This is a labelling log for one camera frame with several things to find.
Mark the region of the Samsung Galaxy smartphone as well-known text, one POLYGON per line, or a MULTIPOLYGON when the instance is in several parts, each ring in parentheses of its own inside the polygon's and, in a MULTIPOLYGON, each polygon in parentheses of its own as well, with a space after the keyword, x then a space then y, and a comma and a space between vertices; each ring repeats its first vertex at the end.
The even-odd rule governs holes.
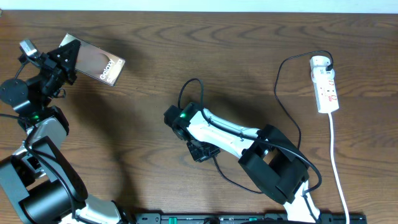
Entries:
POLYGON ((71 34, 64 36, 60 46, 73 40, 79 40, 81 44, 75 70, 109 86, 115 86, 126 61, 71 34))

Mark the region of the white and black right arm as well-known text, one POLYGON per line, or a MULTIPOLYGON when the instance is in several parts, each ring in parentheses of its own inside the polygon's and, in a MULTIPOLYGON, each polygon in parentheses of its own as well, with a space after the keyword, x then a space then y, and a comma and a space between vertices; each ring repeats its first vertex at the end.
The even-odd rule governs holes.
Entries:
POLYGON ((164 122, 186 142, 194 161, 215 159, 226 151, 238 158, 258 194, 284 206, 289 221, 320 222, 320 211, 312 201, 308 183, 308 169, 314 165, 274 126, 240 126, 196 103, 184 109, 170 106, 164 122))

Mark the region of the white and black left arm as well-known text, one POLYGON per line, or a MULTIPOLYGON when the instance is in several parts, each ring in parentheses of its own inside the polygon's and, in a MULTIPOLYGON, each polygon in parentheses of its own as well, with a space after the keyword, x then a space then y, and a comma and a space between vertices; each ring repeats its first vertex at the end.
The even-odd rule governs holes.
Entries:
POLYGON ((115 201, 90 195, 59 148, 69 134, 62 110, 50 106, 66 95, 64 84, 76 80, 81 42, 73 40, 40 53, 29 40, 20 42, 22 66, 39 73, 24 81, 14 77, 1 84, 1 100, 16 112, 26 132, 21 147, 1 161, 1 187, 23 223, 135 223, 115 201))

